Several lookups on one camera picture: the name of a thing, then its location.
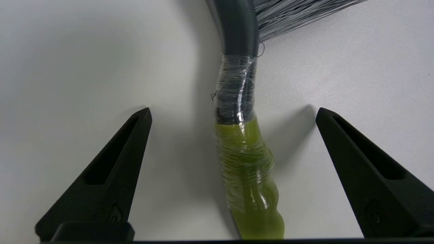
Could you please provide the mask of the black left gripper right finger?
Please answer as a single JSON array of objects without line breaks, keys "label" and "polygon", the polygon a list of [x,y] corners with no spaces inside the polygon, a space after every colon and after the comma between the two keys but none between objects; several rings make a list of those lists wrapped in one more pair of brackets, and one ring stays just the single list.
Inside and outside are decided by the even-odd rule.
[{"label": "black left gripper right finger", "polygon": [[426,184],[339,114],[320,108],[316,125],[364,237],[433,237]]}]

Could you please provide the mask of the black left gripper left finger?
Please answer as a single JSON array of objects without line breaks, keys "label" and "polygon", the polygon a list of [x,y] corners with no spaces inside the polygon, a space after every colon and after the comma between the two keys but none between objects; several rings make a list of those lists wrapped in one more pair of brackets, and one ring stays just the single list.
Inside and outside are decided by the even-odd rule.
[{"label": "black left gripper left finger", "polygon": [[138,176],[152,125],[149,108],[131,115],[85,170],[42,216],[42,242],[126,242]]}]

